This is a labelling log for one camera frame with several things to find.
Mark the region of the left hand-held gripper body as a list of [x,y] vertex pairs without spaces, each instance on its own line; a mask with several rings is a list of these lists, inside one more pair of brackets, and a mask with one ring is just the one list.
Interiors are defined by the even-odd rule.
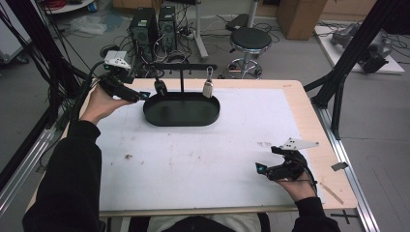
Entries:
[[131,66],[123,58],[112,58],[103,63],[108,66],[108,72],[100,76],[99,84],[106,93],[116,96],[127,102],[138,102],[141,94],[125,85],[128,77],[128,70]]

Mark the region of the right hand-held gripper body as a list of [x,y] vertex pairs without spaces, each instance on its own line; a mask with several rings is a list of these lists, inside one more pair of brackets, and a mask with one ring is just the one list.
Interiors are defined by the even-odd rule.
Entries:
[[286,178],[295,181],[299,179],[305,171],[310,178],[313,178],[308,167],[308,162],[301,154],[301,150],[317,147],[318,145],[318,142],[289,138],[283,145],[279,146],[282,150],[286,151],[285,156],[282,156],[284,158],[283,164],[268,167],[267,178],[271,181]]

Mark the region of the black car key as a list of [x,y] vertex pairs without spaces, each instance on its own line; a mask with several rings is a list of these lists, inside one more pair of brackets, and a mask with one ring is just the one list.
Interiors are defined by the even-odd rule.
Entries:
[[167,94],[167,88],[166,88],[165,83],[161,79],[159,79],[157,76],[155,77],[154,86],[155,86],[155,89],[158,95],[165,96]]

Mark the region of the black key rack with tray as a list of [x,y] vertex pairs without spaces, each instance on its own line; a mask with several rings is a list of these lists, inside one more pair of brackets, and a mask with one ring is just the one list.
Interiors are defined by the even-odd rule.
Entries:
[[[217,121],[220,116],[220,101],[213,95],[212,75],[218,68],[213,64],[161,64],[154,63],[149,72],[154,77],[157,71],[180,71],[180,91],[165,96],[154,95],[143,104],[145,119],[157,127],[203,127]],[[186,92],[184,71],[205,71],[206,80],[201,92]]]

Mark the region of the person's right hand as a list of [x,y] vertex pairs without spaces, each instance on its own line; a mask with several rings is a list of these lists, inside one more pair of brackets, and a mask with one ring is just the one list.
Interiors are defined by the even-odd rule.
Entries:
[[316,191],[307,176],[301,176],[295,181],[279,180],[278,184],[288,192],[294,202],[316,196]]

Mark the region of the person's left hand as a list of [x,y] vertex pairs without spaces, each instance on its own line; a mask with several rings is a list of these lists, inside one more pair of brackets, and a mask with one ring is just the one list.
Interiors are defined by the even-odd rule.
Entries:
[[100,85],[97,85],[91,93],[88,105],[80,116],[80,120],[97,125],[100,120],[109,116],[116,109],[128,104],[131,102],[113,99]]

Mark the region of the large black computer tower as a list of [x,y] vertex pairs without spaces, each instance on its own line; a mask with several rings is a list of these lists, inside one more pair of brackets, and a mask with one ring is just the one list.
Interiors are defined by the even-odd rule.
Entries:
[[148,62],[154,60],[154,43],[159,39],[156,11],[154,8],[137,8],[129,32],[136,52]]

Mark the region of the white table mat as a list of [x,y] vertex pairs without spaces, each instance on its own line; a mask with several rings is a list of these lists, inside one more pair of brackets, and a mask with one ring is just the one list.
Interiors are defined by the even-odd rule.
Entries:
[[280,89],[218,89],[220,116],[206,127],[156,127],[139,103],[99,123],[103,212],[290,206],[256,171],[281,164],[274,146],[300,137]]

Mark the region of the slim black computer tower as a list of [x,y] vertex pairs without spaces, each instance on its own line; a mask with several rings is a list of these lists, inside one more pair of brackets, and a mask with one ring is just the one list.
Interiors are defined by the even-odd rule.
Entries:
[[159,33],[161,47],[164,52],[170,52],[177,48],[175,13],[174,6],[162,6],[159,10]]

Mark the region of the clear plastic bag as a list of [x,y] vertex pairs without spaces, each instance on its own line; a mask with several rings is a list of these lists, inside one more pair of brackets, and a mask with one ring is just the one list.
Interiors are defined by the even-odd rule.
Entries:
[[99,16],[84,15],[70,21],[72,31],[79,31],[91,35],[102,35],[107,26]]

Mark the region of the person's torso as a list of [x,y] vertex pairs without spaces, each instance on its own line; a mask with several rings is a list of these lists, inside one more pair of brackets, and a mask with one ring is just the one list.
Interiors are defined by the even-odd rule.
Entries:
[[[152,217],[132,217],[128,232],[148,232]],[[257,215],[260,228],[255,232],[271,232],[269,218],[265,213]],[[238,229],[231,229],[220,222],[201,216],[187,217],[173,223],[170,228],[162,232],[239,232]]]

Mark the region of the white stand leg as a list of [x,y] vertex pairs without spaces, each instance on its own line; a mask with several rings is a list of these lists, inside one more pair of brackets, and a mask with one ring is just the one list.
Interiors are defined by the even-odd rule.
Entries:
[[202,62],[205,62],[209,58],[208,51],[205,47],[205,43],[201,37],[201,0],[194,0],[195,2],[195,30],[194,40],[197,46],[199,57]]

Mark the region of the round white table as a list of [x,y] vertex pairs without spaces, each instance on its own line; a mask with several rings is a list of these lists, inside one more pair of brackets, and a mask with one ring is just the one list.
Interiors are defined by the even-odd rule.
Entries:
[[39,0],[48,14],[62,14],[86,8],[91,12],[98,9],[96,0]]

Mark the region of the white floor board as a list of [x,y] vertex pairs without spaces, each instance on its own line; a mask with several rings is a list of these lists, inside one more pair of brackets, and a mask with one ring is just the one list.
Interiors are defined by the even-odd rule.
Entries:
[[[343,53],[344,49],[341,45],[336,44],[333,45],[331,43],[331,38],[333,32],[336,31],[336,27],[328,27],[328,26],[316,26],[314,28],[315,35],[317,40],[320,42],[323,50],[325,51],[328,60],[330,61],[331,65],[334,67],[339,60],[341,54]],[[390,55],[386,57],[388,61],[383,67],[381,67],[377,73],[389,73],[389,74],[403,74],[405,70],[400,66],[400,64],[393,59]]]

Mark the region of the black round stool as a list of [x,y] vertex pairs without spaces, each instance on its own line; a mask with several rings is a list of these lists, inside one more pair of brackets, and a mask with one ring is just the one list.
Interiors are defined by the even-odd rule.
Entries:
[[234,78],[243,79],[247,75],[260,79],[262,77],[262,67],[251,56],[259,56],[266,52],[272,45],[271,36],[256,28],[243,27],[233,31],[230,35],[230,45],[233,51],[241,51],[244,56],[232,60],[225,68],[219,79]]

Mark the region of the flat black case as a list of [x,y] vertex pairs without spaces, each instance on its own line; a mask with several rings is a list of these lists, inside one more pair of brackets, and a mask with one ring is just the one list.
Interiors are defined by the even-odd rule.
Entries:
[[235,31],[240,28],[248,26],[249,15],[248,14],[239,14],[235,18],[231,19],[225,24],[225,29],[228,31]]

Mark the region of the grey device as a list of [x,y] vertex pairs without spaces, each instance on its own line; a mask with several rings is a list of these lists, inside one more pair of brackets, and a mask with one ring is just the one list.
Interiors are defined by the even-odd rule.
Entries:
[[331,44],[338,44],[345,49],[352,41],[359,27],[360,25],[358,23],[351,23],[346,28],[335,31],[331,37]]

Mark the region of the black device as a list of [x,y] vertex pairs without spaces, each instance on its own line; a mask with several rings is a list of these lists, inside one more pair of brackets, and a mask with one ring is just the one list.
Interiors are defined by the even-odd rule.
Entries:
[[388,64],[386,57],[392,51],[392,41],[384,38],[382,33],[379,32],[362,54],[358,64],[365,73],[376,73],[384,65]]

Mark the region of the brown cardboard box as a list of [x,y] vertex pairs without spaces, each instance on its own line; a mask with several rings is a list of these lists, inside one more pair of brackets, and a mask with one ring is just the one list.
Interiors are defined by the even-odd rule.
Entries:
[[328,0],[280,0],[277,22],[287,40],[306,41]]

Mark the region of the aluminium rail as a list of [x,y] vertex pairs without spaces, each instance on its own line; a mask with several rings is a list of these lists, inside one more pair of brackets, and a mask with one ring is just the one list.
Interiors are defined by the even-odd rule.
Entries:
[[40,163],[42,155],[50,147],[52,140],[55,137],[56,128],[43,130],[40,136],[35,140],[35,143],[30,147],[26,157],[17,167],[11,179],[0,191],[0,217],[3,216],[11,203],[14,201],[18,191],[29,177],[30,173]]
[[360,219],[361,225],[364,228],[365,232],[380,232],[380,228],[377,224],[377,221],[373,215],[372,210],[367,203],[366,196],[361,188],[360,182],[356,176],[354,168],[351,164],[351,161],[348,157],[347,152],[340,140],[337,140],[337,137],[331,130],[332,118],[331,114],[327,109],[320,109],[315,106],[314,111],[322,124],[324,132],[326,133],[330,144],[333,150],[336,153],[337,160],[339,162],[345,162],[347,166],[344,168],[344,173],[346,174],[347,180],[352,188],[354,195],[356,196],[358,206],[356,211]]

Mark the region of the black metal frame post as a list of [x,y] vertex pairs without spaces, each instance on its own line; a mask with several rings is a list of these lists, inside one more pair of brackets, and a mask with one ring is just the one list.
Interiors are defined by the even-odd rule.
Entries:
[[58,109],[66,108],[71,124],[79,119],[80,108],[91,89],[91,75],[68,61],[52,39],[48,27],[31,0],[5,0],[30,37],[33,49],[17,32],[3,13],[0,19],[20,44],[28,50],[41,76],[48,83],[49,125],[57,120]]
[[339,121],[345,80],[353,67],[365,53],[388,19],[395,14],[404,0],[376,0],[367,14],[357,34],[345,48],[336,65],[323,77],[304,86],[306,92],[320,87],[319,92],[310,99],[320,109],[326,109],[330,99],[334,99],[331,119],[331,132],[340,140]]

